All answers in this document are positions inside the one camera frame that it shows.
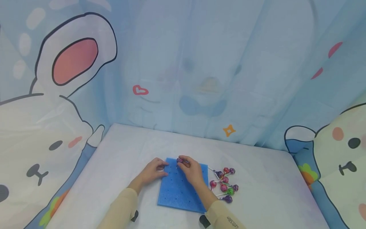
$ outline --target person's right hand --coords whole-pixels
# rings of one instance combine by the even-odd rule
[[[188,182],[191,183],[191,185],[193,185],[193,187],[196,187],[197,185],[205,184],[205,182],[203,181],[201,165],[188,156],[181,155],[181,156],[179,156],[179,158],[183,159],[184,162],[177,163],[177,165],[185,173]]]

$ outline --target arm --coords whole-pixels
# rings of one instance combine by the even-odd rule
[[[179,156],[189,163],[178,163],[186,174],[187,180],[196,190],[207,213],[206,217],[214,229],[246,229],[245,226],[227,209],[203,181],[201,166],[187,156]]]
[[[208,189],[205,183],[194,186],[207,210],[206,218],[214,229],[245,229],[245,226],[227,209],[224,202]]]
[[[112,202],[107,214],[97,229],[124,229],[129,221],[135,216],[137,197],[138,194],[140,194],[141,189],[146,184],[167,176],[167,173],[160,171],[163,170],[166,165],[169,164],[159,158],[153,159],[146,165],[143,171],[133,179],[129,186]]]

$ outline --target cartoon backdrop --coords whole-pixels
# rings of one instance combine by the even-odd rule
[[[365,22],[362,0],[1,1],[1,228],[46,227],[113,122],[288,149],[331,228],[364,228],[362,106],[322,127],[366,88]]]

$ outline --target pink cheek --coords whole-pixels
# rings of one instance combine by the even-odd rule
[[[340,127],[336,127],[332,132],[333,139],[336,141],[341,141],[344,137],[343,130]]]
[[[358,211],[360,212],[361,217],[366,221],[366,204],[360,204],[358,206]]]
[[[361,148],[366,149],[366,134],[362,135]]]
[[[68,147],[69,147],[69,148],[72,148],[72,147],[76,146],[76,144],[77,144],[79,141],[81,141],[82,139],[83,139],[83,137],[82,137],[82,136],[79,136],[79,137],[75,138],[74,140],[72,140],[72,141],[69,143]]]

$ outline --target white paw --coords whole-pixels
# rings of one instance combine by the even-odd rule
[[[315,132],[304,126],[292,126],[286,130],[285,139],[295,139],[299,141],[312,141],[315,138]]]
[[[87,143],[93,147],[97,147],[102,140],[104,132],[104,126],[100,125],[98,128],[94,131],[94,133],[90,136]]]

